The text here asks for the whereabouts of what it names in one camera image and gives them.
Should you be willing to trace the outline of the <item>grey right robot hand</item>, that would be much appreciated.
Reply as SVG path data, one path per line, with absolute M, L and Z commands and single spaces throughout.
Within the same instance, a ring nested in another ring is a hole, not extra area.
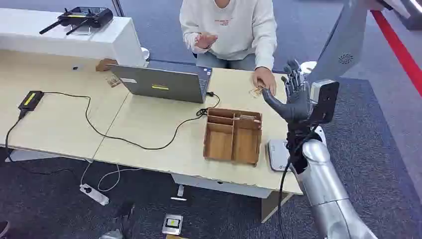
M 288 60 L 284 67 L 287 77 L 284 79 L 287 101 L 280 102 L 269 89 L 263 88 L 261 94 L 265 102 L 287 123 L 306 121 L 311 115 L 309 84 L 301 74 L 297 60 Z

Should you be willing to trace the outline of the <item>person's right hand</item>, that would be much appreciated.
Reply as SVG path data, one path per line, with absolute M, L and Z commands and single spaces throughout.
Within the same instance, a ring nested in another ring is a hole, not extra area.
M 218 39 L 218 36 L 208 32 L 202 32 L 195 37 L 195 46 L 201 49 L 210 48 Z

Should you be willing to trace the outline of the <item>person's left hand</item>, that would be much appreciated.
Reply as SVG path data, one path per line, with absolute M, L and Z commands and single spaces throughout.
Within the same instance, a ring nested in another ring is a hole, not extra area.
M 252 75 L 252 82 L 257 88 L 270 90 L 273 96 L 276 95 L 277 84 L 271 70 L 266 67 L 257 67 Z

